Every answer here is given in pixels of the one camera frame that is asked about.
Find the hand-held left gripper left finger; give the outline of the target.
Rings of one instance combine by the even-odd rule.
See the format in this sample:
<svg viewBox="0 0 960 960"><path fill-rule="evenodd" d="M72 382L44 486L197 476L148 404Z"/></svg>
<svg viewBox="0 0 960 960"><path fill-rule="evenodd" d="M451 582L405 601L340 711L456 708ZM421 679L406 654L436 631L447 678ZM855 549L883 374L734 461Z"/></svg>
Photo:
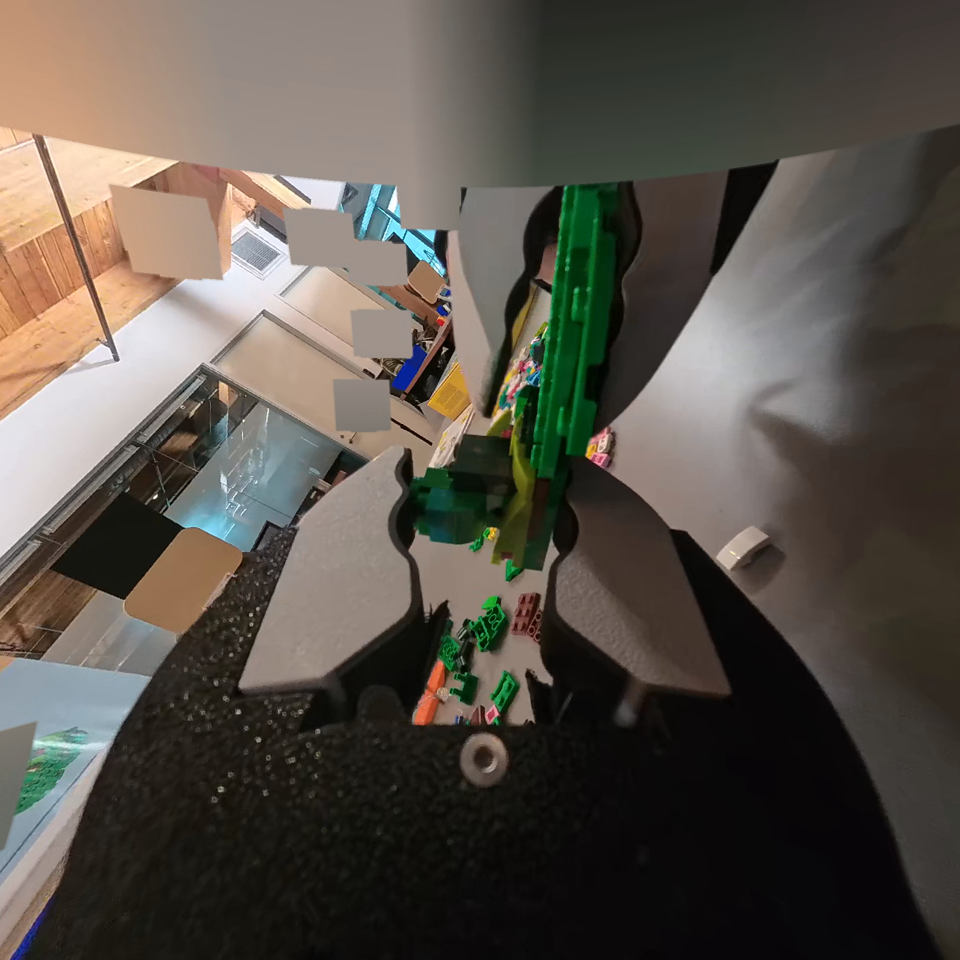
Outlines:
<svg viewBox="0 0 960 960"><path fill-rule="evenodd" d="M391 446L332 486L296 526L239 680L247 695L318 690L421 616L410 553L413 457Z"/></svg>

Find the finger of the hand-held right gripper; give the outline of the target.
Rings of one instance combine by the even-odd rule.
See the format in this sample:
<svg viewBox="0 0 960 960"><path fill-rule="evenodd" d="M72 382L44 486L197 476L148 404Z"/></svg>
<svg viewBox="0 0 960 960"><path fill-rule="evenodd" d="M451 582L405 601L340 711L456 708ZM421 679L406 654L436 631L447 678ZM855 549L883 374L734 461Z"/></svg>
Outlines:
<svg viewBox="0 0 960 960"><path fill-rule="evenodd" d="M476 415L489 419L513 354L513 327L556 272L563 186L471 187L447 238L452 334Z"/></svg>
<svg viewBox="0 0 960 960"><path fill-rule="evenodd" d="M719 170L630 183L639 241L620 280L622 319L596 428L610 426L654 378L706 292L728 178Z"/></svg>

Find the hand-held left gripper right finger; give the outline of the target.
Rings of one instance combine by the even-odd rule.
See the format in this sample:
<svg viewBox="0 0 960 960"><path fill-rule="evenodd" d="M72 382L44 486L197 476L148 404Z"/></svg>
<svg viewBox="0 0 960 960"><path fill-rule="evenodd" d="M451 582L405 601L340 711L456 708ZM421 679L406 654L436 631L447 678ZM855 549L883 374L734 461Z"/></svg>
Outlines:
<svg viewBox="0 0 960 960"><path fill-rule="evenodd" d="M654 694L732 695L671 529L630 486L572 462L554 544L541 658L577 709L629 727Z"/></svg>

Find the green lego baseplate build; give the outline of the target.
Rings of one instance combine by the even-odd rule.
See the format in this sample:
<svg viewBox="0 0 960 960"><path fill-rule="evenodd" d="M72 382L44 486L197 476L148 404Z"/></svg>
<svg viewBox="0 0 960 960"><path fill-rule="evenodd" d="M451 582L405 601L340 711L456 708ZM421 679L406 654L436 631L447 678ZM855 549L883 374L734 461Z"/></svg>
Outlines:
<svg viewBox="0 0 960 960"><path fill-rule="evenodd" d="M622 322L621 282L637 253L642 220L626 181L555 187L534 209L521 280L510 292L506 331L483 394L489 426L464 437L452 462L410 481L405 504L416 534L434 543L471 544L497 533L493 562L541 570L570 470L596 429L609 352ZM551 306L526 361L512 359L522 293L534 279L534 242L556 228L558 263Z"/></svg>

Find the white curved lego brick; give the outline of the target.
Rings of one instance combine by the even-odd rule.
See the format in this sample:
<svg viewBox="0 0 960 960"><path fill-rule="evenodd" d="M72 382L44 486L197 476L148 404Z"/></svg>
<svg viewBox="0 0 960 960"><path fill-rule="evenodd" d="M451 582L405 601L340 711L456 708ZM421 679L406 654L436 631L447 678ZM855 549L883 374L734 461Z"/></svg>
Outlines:
<svg viewBox="0 0 960 960"><path fill-rule="evenodd" d="M716 554L716 562L726 571L741 570L771 546L770 535L757 526L749 526L734 536Z"/></svg>

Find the orange lego piece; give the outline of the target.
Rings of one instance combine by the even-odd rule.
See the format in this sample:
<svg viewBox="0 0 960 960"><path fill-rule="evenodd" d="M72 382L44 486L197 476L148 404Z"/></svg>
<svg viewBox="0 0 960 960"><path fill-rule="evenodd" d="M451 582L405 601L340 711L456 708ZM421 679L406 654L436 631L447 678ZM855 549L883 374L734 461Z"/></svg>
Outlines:
<svg viewBox="0 0 960 960"><path fill-rule="evenodd" d="M427 726L433 722L439 705L443 702L440 691L445 689L447 672L445 663L441 659L437 659L414 709L412 717L414 726Z"/></svg>

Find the pile of green lego pieces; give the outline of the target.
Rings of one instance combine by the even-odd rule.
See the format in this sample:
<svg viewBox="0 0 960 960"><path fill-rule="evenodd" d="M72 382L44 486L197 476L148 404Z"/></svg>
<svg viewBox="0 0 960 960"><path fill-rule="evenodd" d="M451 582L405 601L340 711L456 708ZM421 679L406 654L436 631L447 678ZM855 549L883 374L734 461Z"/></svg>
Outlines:
<svg viewBox="0 0 960 960"><path fill-rule="evenodd" d="M465 618L459 630L453 632L453 624L447 621L439 642L438 659L451 675L454 686L449 693L462 704L474 704L479 678L473 673L474 659L478 654L498 649L506 635L508 617L497 595L489 596L475 618Z"/></svg>

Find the pile of pastel lego pieces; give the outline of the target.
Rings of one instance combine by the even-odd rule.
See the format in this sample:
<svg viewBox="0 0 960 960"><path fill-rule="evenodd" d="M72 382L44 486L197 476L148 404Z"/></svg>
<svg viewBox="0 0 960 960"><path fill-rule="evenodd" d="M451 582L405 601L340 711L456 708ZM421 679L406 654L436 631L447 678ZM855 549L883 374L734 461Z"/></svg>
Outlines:
<svg viewBox="0 0 960 960"><path fill-rule="evenodd" d="M518 409L523 392L539 392L542 386L548 327L549 322L545 320L536 328L530 341L510 360L498 392L495 417L486 429L487 436L510 439L519 416ZM615 447L616 434L610 427L606 427L590 439L584 456L606 470L613 462Z"/></svg>

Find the lego instruction booklet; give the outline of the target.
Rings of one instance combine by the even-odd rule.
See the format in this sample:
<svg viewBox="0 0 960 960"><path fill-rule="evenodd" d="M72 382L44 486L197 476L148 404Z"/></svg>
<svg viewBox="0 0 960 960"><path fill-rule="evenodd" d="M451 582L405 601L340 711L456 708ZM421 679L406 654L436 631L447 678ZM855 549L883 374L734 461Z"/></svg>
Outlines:
<svg viewBox="0 0 960 960"><path fill-rule="evenodd" d="M465 406L462 412L444 429L435 444L434 452L428 464L429 469L445 469L453 462L462 438L468 432L472 423L474 413L472 404Z"/></svg>

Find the printed lego picture board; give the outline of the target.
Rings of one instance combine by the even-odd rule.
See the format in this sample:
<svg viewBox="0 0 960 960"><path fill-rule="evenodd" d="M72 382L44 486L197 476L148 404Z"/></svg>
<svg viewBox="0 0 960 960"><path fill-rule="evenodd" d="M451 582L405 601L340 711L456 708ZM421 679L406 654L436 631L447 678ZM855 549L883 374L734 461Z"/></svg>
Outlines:
<svg viewBox="0 0 960 960"><path fill-rule="evenodd" d="M2 657L2 881L111 746L147 682L140 675Z"/></svg>

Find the yellow cardboard box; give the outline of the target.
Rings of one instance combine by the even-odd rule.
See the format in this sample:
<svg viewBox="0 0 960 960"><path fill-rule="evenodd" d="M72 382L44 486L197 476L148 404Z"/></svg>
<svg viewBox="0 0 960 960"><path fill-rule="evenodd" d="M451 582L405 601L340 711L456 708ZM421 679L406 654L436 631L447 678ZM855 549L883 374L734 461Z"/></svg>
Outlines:
<svg viewBox="0 0 960 960"><path fill-rule="evenodd" d="M427 408L450 421L456 421L471 406L472 400L460 361L452 359L428 398Z"/></svg>

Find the glass partition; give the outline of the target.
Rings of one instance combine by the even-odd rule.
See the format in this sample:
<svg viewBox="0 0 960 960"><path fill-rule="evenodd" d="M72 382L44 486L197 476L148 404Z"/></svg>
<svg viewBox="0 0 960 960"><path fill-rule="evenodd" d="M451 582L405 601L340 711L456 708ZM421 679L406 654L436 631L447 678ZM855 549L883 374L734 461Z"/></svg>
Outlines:
<svg viewBox="0 0 960 960"><path fill-rule="evenodd" d="M294 523L365 458L211 373L147 421L13 553L2 572L2 654L72 666L136 666L174 641L122 599L55 570L121 498L251 551Z"/></svg>

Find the black metal rod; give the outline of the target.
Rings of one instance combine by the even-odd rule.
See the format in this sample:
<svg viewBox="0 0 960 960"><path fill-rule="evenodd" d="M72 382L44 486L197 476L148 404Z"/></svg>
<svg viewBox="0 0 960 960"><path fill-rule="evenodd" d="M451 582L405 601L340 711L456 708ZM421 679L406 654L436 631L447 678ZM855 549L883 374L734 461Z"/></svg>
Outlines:
<svg viewBox="0 0 960 960"><path fill-rule="evenodd" d="M73 217L69 210L69 205L66 199L66 194L62 186L62 182L58 175L56 166L53 162L52 155L47 146L46 139L43 135L38 133L33 133L31 135L32 141L37 150L41 165L46 176L48 185L51 188L52 194L54 196L54 201L56 207L59 211L63 225L73 250L74 256L78 263L78 270L80 271L82 280L86 287L86 290L89 294L91 305L94 308L97 320L102 331L102 336L99 339L99 343L105 346L111 354L112 360L115 363L119 363L121 357L114 340L114 333L110 328L107 316L102 304L100 295L97 291L94 277L90 271L90 265L85 255L83 246L80 241L80 236L78 234L77 228L73 221Z"/></svg>

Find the white wall vent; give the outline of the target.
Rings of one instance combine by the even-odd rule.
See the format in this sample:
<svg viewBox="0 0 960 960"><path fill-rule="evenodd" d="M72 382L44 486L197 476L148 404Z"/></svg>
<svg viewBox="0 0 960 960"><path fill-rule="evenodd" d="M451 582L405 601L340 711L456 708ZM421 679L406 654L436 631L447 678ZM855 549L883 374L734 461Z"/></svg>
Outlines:
<svg viewBox="0 0 960 960"><path fill-rule="evenodd" d="M231 263L259 281L266 280L289 259L285 247L265 238L258 229L239 227L231 236Z"/></svg>

